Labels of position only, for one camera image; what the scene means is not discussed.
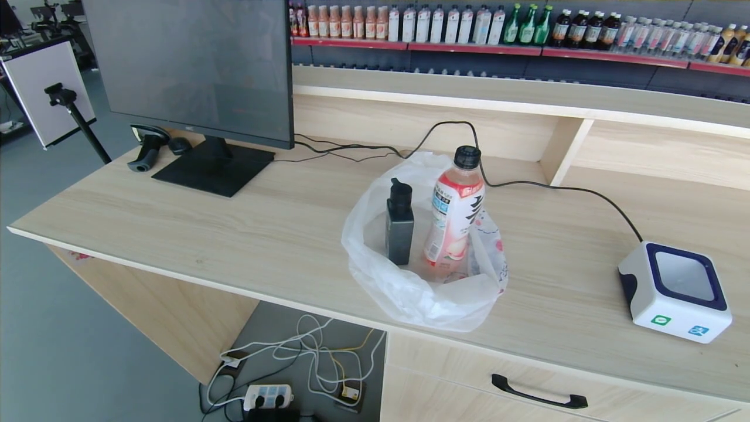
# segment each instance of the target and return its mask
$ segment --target plastic bag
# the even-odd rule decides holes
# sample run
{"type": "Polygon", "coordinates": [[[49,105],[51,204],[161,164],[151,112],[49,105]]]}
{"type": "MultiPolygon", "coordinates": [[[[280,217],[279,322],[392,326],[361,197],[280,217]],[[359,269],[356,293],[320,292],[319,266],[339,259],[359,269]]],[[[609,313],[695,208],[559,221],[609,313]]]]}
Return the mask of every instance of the plastic bag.
{"type": "Polygon", "coordinates": [[[452,165],[447,155],[417,152],[372,182],[346,218],[341,243],[349,270],[391,318],[423,327],[467,332],[477,328],[508,284],[500,230],[482,210],[469,230],[464,278],[425,281],[424,244],[432,224],[432,195],[440,174],[452,165]],[[391,178],[412,186],[414,233],[409,265],[386,257],[386,199],[391,178]]]}

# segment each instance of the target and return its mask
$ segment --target black bottle cap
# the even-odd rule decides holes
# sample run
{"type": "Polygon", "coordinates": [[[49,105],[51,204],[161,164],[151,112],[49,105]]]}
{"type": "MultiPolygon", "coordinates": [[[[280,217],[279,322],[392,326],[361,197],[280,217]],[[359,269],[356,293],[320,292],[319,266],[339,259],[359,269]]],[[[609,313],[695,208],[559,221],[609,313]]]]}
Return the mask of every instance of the black bottle cap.
{"type": "Polygon", "coordinates": [[[395,177],[391,179],[391,205],[396,213],[406,213],[412,206],[412,187],[401,183],[395,177]]]}
{"type": "Polygon", "coordinates": [[[456,155],[453,158],[453,163],[456,167],[463,168],[464,170],[472,170],[479,166],[479,161],[482,159],[482,151],[479,148],[470,145],[459,146],[456,149],[456,155]]]}

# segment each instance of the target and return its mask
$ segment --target gray floor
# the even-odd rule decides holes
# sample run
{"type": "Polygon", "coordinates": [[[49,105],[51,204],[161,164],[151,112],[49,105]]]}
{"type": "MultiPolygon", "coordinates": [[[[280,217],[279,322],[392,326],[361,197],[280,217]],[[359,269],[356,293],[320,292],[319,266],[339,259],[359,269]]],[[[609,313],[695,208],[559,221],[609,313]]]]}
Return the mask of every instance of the gray floor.
{"type": "MultiPolygon", "coordinates": [[[[128,123],[109,113],[99,75],[86,73],[84,81],[98,119],[93,130],[104,148],[113,158],[134,148],[128,123]]],[[[189,374],[44,245],[5,229],[101,165],[81,134],[48,151],[41,149],[33,132],[0,147],[0,420],[201,419],[197,383],[189,374]]],[[[279,306],[259,307],[240,339],[287,338],[294,334],[298,317],[296,311],[279,306]],[[265,321],[273,324],[268,327],[265,321]]],[[[325,345],[357,346],[366,333],[363,327],[335,322],[326,331],[325,345]]],[[[365,370],[376,340],[374,333],[360,353],[365,370]]],[[[379,363],[368,379],[367,401],[358,417],[303,392],[309,357],[268,382],[291,383],[298,405],[324,416],[323,420],[377,420],[384,346],[378,350],[379,363]]],[[[264,357],[251,361],[243,375],[250,378],[281,366],[264,357]]],[[[213,414],[206,420],[224,420],[224,416],[213,414]]]]}

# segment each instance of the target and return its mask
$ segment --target payment logo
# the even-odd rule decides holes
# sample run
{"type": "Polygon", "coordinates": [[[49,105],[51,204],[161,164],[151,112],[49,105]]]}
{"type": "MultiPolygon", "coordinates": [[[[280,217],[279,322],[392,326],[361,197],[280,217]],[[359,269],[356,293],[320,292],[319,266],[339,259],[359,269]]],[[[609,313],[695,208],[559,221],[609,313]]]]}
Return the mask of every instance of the payment logo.
{"type": "Polygon", "coordinates": [[[665,317],[663,315],[657,315],[651,320],[651,324],[665,326],[669,324],[669,321],[672,321],[672,318],[665,317]]]}

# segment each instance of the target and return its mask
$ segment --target drawer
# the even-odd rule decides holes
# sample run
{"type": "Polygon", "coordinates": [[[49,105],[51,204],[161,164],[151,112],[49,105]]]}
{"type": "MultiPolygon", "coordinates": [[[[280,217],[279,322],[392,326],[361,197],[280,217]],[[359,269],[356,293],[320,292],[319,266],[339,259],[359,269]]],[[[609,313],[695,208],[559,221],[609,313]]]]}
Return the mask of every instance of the drawer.
{"type": "Polygon", "coordinates": [[[592,422],[397,366],[385,366],[382,422],[592,422]]]}
{"type": "MultiPolygon", "coordinates": [[[[491,383],[493,374],[503,375],[510,387],[521,393],[554,402],[566,403],[571,394],[585,396],[588,407],[567,409],[575,414],[612,421],[703,422],[735,409],[731,403],[723,403],[696,396],[681,396],[665,390],[664,393],[637,390],[605,381],[590,381],[554,369],[542,369],[518,359],[509,360],[504,354],[482,351],[477,348],[451,347],[443,343],[405,336],[399,333],[388,335],[386,363],[392,366],[423,372],[446,381],[478,388],[503,397],[514,397],[501,391],[491,383]]],[[[558,406],[543,404],[533,399],[525,402],[558,409],[558,406]]]]}

